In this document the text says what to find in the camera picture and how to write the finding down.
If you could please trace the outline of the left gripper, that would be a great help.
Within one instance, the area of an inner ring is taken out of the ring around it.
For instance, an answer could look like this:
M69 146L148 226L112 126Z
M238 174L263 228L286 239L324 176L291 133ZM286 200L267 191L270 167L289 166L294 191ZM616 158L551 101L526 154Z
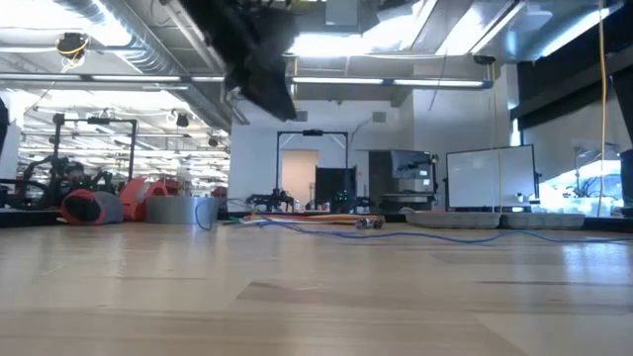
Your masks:
M238 89L252 104L276 119L297 118L286 84L286 64L277 63L299 34L287 1L181 0L205 44L235 69L225 76L227 91Z

